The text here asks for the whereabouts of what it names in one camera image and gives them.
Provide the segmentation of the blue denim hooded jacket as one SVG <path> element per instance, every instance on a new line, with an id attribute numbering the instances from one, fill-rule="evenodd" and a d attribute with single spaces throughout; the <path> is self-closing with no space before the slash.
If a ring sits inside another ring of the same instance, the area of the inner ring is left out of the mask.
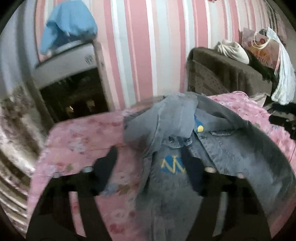
<path id="1" fill-rule="evenodd" d="M 178 93 L 125 118 L 124 139 L 141 153 L 136 200 L 148 240 L 185 240 L 205 201 L 206 167 L 245 175 L 269 221 L 295 193 L 294 142 L 244 94 Z"/>

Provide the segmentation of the white quilted blanket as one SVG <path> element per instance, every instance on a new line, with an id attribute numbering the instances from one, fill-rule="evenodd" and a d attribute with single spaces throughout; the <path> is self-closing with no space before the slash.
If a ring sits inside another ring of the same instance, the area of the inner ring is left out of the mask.
<path id="1" fill-rule="evenodd" d="M 280 46 L 278 85 L 273 92 L 271 99 L 272 101 L 278 102 L 281 105 L 287 105 L 293 101 L 295 96 L 295 69 L 293 68 L 287 50 L 280 41 L 276 32 L 268 27 L 266 30 L 266 36 L 270 40 L 276 41 Z"/>

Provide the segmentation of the black garment on cabinet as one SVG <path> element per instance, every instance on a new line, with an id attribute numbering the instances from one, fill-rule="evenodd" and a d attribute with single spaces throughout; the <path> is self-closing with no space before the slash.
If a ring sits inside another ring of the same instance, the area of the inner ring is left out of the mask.
<path id="1" fill-rule="evenodd" d="M 254 70 L 259 72 L 262 75 L 262 78 L 271 81 L 276 82 L 277 78 L 274 75 L 274 70 L 272 68 L 269 68 L 265 65 L 263 65 L 256 57 L 255 55 L 250 52 L 249 50 L 245 49 L 245 52 L 247 53 L 247 56 L 249 58 L 249 66 L 252 67 Z"/>

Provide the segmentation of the pink floral bed sheet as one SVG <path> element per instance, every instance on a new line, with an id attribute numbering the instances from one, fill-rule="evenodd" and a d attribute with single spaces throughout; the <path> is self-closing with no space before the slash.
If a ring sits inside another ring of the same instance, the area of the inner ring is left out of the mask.
<path id="1" fill-rule="evenodd" d="M 282 127 L 267 123 L 269 113 L 263 110 L 263 107 L 241 91 L 208 97 L 233 110 L 243 119 L 251 121 L 265 132 L 285 154 L 295 172 L 295 142 Z M 135 216 L 132 216 L 135 214 L 139 167 L 135 161 L 135 152 L 127 147 L 122 139 L 123 117 L 141 108 L 142 106 L 56 124 L 50 131 L 31 179 L 28 221 L 52 174 L 74 174 L 106 154 L 109 147 L 116 145 L 119 150 L 118 163 L 111 183 L 106 187 L 105 193 L 96 197 L 96 203 L 113 240 L 148 240 L 137 226 Z M 269 221 L 271 235 L 276 235 L 292 217 L 295 192 L 286 203 L 280 204 L 280 208 L 279 213 Z"/>

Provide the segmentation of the pink floral gift bag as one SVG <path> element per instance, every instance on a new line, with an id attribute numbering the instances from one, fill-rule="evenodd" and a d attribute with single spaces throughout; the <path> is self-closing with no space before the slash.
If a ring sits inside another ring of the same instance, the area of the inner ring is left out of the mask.
<path id="1" fill-rule="evenodd" d="M 264 66 L 278 71 L 280 64 L 280 45 L 253 30 L 244 28 L 242 31 L 242 47 L 249 50 Z"/>

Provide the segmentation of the white folded garment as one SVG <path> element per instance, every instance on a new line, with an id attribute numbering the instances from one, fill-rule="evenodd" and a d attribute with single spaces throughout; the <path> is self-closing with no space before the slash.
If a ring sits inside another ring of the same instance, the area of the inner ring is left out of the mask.
<path id="1" fill-rule="evenodd" d="M 238 42 L 230 42 L 229 40 L 222 40 L 217 45 L 217 51 L 233 60 L 249 65 L 250 59 L 247 52 L 241 47 Z"/>

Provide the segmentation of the blue floral curtain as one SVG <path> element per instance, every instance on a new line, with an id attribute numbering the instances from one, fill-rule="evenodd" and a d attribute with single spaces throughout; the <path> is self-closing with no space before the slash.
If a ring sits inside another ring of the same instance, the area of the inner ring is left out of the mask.
<path id="1" fill-rule="evenodd" d="M 36 6 L 17 1 L 1 20 L 1 208 L 22 235 L 31 177 L 53 125 L 32 76 Z"/>

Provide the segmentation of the brown fuzzy blanket cover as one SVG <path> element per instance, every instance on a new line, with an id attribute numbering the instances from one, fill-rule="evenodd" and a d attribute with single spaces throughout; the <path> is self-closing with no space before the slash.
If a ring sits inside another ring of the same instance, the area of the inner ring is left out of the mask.
<path id="1" fill-rule="evenodd" d="M 242 91 L 248 96 L 271 94 L 272 81 L 253 67 L 204 47 L 187 58 L 188 91 L 206 96 Z"/>

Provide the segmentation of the silver black water dispenser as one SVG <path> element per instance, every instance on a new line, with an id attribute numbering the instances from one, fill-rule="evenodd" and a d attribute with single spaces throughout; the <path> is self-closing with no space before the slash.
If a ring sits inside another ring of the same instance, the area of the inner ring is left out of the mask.
<path id="1" fill-rule="evenodd" d="M 110 111 L 101 45 L 74 41 L 36 65 L 33 78 L 55 123 Z"/>

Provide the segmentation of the blue cloth bottle cover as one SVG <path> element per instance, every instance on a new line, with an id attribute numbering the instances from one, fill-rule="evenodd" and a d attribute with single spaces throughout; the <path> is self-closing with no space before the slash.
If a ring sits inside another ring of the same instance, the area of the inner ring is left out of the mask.
<path id="1" fill-rule="evenodd" d="M 93 40 L 97 24 L 83 1 L 64 1 L 53 8 L 46 21 L 39 52 L 42 55 L 78 40 Z"/>

